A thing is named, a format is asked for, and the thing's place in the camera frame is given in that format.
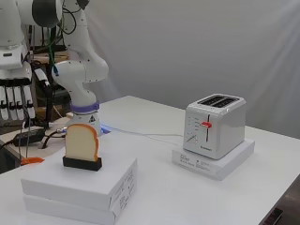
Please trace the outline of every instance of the white wall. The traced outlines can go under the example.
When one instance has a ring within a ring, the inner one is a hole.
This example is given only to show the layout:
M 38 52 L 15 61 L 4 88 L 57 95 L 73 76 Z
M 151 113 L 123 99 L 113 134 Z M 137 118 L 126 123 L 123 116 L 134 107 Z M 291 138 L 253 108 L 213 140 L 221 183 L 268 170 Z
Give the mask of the white wall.
M 299 0 L 94 0 L 87 16 L 125 95 L 186 108 L 213 93 L 247 100 L 247 124 L 300 138 Z

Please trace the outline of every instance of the table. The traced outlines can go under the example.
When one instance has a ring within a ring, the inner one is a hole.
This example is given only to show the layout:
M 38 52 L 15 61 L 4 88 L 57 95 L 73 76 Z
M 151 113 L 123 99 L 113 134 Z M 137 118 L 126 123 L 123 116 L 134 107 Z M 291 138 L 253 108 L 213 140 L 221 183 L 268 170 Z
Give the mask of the table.
M 135 97 L 101 104 L 104 125 L 140 133 L 183 134 L 183 110 Z M 182 137 L 113 131 L 100 139 L 112 152 L 138 158 L 138 188 L 117 225 L 259 224 L 300 173 L 300 140 L 246 128 L 255 153 L 223 181 L 214 181 L 172 164 L 172 149 Z M 34 165 L 0 176 L 0 218 L 4 224 L 86 225 L 25 212 L 20 176 Z
M 64 117 L 61 119 L 56 120 L 54 123 L 54 126 L 51 127 L 50 129 L 48 129 L 46 131 L 46 134 L 49 135 L 52 132 L 54 132 L 55 130 L 57 130 L 58 128 L 63 128 L 66 126 L 66 123 L 68 122 L 68 118 Z M 34 129 L 38 129 L 40 127 L 31 127 L 31 130 Z M 0 144 L 2 145 L 3 143 L 9 142 L 10 140 L 12 140 L 18 133 L 20 133 L 19 130 L 4 134 L 0 136 Z M 65 145 L 65 141 L 64 139 L 55 139 L 55 138 L 51 138 L 48 141 L 48 147 L 46 149 L 41 149 L 41 142 L 37 142 L 37 143 L 32 143 L 29 145 L 28 147 L 28 157 L 32 158 L 32 157 L 38 157 L 38 158 L 45 158 L 48 157 L 50 155 L 52 155 L 53 153 L 57 152 L 58 150 L 60 150 L 61 148 L 64 147 Z M 5 147 L 10 154 L 12 154 L 15 158 L 19 158 L 19 147 L 16 147 L 13 144 L 7 145 Z M 26 147 L 21 147 L 21 156 L 23 158 L 26 157 Z

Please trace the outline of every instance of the toaster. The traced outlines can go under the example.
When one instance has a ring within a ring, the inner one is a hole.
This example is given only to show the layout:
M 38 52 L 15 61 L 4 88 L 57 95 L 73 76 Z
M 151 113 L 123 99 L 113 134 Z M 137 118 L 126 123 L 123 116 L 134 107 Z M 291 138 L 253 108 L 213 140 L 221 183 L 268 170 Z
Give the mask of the toaster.
M 246 101 L 214 94 L 188 105 L 184 148 L 212 159 L 223 158 L 245 139 Z

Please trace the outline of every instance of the slice of bread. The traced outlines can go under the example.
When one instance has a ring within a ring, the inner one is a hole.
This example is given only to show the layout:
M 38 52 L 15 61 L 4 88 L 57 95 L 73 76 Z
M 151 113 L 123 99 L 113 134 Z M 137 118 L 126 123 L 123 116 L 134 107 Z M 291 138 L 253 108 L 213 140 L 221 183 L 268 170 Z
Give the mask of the slice of bread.
M 98 137 L 93 127 L 74 124 L 67 128 L 66 157 L 98 161 Z

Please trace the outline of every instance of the white stand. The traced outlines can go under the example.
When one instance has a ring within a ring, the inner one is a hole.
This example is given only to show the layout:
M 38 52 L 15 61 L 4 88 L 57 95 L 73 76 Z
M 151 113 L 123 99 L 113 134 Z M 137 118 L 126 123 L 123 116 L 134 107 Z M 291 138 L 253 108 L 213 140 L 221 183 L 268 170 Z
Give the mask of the white stand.
M 223 180 L 254 153 L 254 145 L 254 141 L 245 139 L 219 160 L 178 148 L 172 151 L 172 162 L 195 173 Z
M 28 211 L 113 225 L 137 185 L 137 159 L 101 153 L 98 172 L 66 168 L 57 152 L 22 177 Z

